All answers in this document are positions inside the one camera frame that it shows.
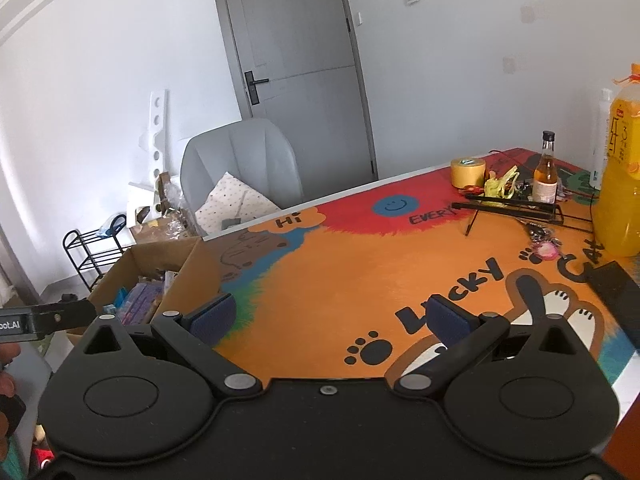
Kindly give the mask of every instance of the blue circle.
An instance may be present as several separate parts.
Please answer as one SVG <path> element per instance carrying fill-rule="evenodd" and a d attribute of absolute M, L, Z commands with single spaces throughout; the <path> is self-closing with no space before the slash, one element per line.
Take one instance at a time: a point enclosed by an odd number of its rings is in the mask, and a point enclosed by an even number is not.
<path fill-rule="evenodd" d="M 412 196 L 393 195 L 378 200 L 373 205 L 373 212 L 380 216 L 403 216 L 418 209 L 420 202 Z"/>

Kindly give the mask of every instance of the black door handle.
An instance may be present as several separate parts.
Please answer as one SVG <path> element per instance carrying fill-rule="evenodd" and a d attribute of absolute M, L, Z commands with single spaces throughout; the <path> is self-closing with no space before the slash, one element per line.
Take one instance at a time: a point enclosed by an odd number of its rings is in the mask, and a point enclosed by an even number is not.
<path fill-rule="evenodd" d="M 268 79 L 254 79 L 254 71 L 249 70 L 249 72 L 244 73 L 244 79 L 246 81 L 246 86 L 249 90 L 249 99 L 251 100 L 252 105 L 260 104 L 260 98 L 258 97 L 258 91 L 255 88 L 256 85 L 261 85 L 263 83 L 268 83 Z"/>

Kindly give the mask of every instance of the white cushion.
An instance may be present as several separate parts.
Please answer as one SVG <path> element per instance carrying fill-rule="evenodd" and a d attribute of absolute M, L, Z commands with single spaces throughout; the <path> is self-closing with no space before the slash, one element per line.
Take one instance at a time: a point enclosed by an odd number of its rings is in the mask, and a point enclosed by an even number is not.
<path fill-rule="evenodd" d="M 213 234 L 222 231 L 225 219 L 248 222 L 277 211 L 280 208 L 271 200 L 226 172 L 196 211 L 196 220 L 208 234 Z"/>

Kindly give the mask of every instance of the yellow tape roll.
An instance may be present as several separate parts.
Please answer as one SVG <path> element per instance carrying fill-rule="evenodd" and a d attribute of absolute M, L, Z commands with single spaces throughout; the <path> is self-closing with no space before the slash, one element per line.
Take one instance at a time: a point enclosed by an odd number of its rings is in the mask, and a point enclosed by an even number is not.
<path fill-rule="evenodd" d="M 462 189 L 466 186 L 484 186 L 486 163 L 481 158 L 456 158 L 451 161 L 451 183 Z"/>

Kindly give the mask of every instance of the gray chair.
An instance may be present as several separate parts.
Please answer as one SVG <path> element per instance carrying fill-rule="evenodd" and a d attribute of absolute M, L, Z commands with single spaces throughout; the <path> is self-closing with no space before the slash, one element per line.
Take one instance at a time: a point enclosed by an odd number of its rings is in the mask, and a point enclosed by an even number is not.
<path fill-rule="evenodd" d="M 284 209 L 304 202 L 296 155 L 267 119 L 248 119 L 193 137 L 180 168 L 182 191 L 192 211 L 228 171 Z"/>

